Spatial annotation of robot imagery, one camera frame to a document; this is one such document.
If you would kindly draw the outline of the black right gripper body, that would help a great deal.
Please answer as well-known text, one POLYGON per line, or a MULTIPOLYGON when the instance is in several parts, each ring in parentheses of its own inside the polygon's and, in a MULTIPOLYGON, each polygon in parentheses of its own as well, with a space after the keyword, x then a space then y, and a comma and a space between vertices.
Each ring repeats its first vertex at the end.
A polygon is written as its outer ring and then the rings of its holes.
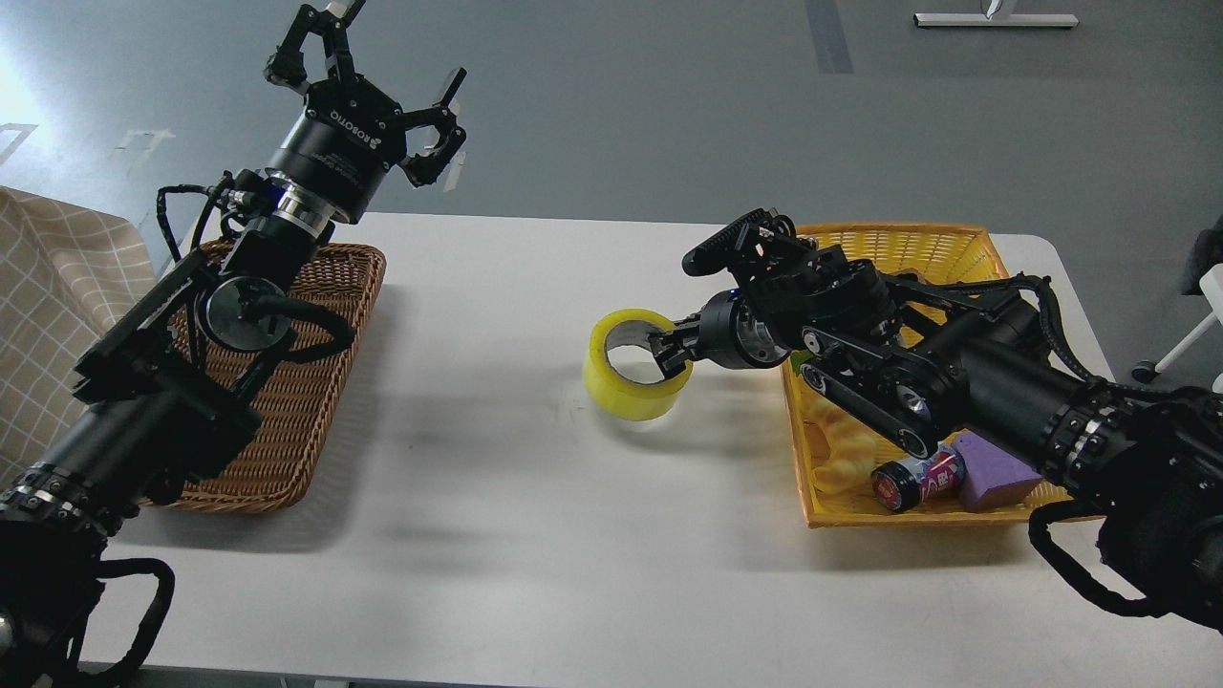
POLYGON ((712 360, 729 370, 773 369, 793 352, 784 343, 778 343, 737 291, 715 293, 698 317, 698 360, 712 360))

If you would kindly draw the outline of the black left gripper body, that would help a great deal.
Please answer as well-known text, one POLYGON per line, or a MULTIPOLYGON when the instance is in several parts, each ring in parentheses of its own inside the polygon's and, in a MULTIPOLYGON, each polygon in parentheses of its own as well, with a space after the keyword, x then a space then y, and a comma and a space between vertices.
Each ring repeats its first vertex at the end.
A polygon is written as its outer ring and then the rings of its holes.
POLYGON ((404 130, 390 122, 400 112, 371 81, 353 81, 349 90, 314 82, 265 170, 329 202, 338 222, 360 222, 390 166, 407 152, 404 130))

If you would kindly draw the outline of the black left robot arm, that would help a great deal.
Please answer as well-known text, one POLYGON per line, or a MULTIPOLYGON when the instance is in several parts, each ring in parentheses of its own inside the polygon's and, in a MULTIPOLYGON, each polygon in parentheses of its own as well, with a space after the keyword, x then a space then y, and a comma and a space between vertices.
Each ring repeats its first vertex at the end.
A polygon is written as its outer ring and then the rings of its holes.
POLYGON ((86 413, 2 491, 2 684, 117 687, 152 653, 176 578, 161 558, 103 558, 110 536, 216 478, 262 426, 258 393, 280 364, 351 349, 339 313, 294 299, 294 280, 358 222, 393 167, 433 185, 467 139, 454 97, 407 112, 353 68, 362 2, 302 5, 264 67, 303 109, 262 171, 159 189, 205 204, 190 251, 75 363, 86 413))

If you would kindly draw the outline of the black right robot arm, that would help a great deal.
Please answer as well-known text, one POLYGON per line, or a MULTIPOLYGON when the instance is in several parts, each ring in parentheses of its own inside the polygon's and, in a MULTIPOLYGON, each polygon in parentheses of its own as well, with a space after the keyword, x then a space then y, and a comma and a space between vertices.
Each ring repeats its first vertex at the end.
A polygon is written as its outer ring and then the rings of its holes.
POLYGON ((1047 277, 892 277, 761 208, 682 269, 737 287, 647 336, 664 378, 695 360, 796 360, 808 387, 914 456, 966 428, 1065 489, 1033 510, 1029 540, 1074 591, 1106 613, 1219 631, 1221 395, 1093 375, 1047 277))

